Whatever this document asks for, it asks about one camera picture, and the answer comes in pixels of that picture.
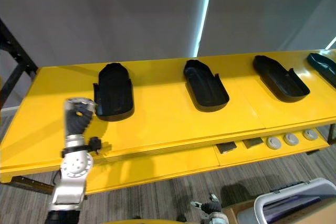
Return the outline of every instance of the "white plastic bin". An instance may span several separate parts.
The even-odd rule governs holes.
[[[309,182],[303,182],[289,186],[272,193],[260,195],[254,201],[254,207],[238,213],[239,224],[267,224],[264,216],[264,205],[277,202],[295,195],[319,196],[321,199],[336,197],[336,186],[324,178],[316,178]]]

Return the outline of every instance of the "yellow shelf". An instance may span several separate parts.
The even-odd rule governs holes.
[[[86,138],[103,141],[96,164],[142,155],[278,134],[336,122],[336,90],[306,62],[310,51],[261,53],[295,71],[311,90],[301,101],[284,103],[272,96],[252,68],[257,54],[200,57],[219,73],[230,96],[221,110],[195,109],[185,87],[188,58],[123,62],[133,82],[135,112],[119,122],[94,116]],[[336,57],[335,51],[327,52]],[[24,175],[56,170],[64,147],[63,103],[67,98],[93,99],[105,63],[43,67],[18,109],[1,145],[0,173]]]
[[[282,143],[279,150],[272,150],[265,143],[247,149],[242,141],[237,141],[237,148],[225,154],[220,154],[214,145],[94,165],[87,179],[86,192],[99,193],[328,146],[319,133],[318,139],[314,141],[305,139],[301,131],[294,134],[300,141],[296,146],[289,146],[282,139],[283,135],[276,135]]]
[[[219,168],[212,146],[187,151],[146,155],[94,165],[87,179],[87,194],[141,185]]]
[[[283,139],[285,134],[273,135],[280,139],[281,148],[278,150],[272,150],[266,145],[267,137],[262,137],[264,143],[256,145],[251,148],[246,148],[243,141],[235,141],[237,147],[236,149],[229,151],[227,153],[221,154],[218,151],[216,145],[214,145],[214,150],[218,158],[221,167],[228,167],[233,165],[247,164],[251,162],[257,162],[261,160],[266,160],[269,158],[282,157],[287,155],[292,155],[301,152],[313,151],[316,149],[322,149],[328,147],[329,145],[323,139],[321,134],[314,129],[318,134],[318,139],[310,141],[303,136],[303,131],[292,132],[298,139],[299,144],[295,146],[288,145]]]

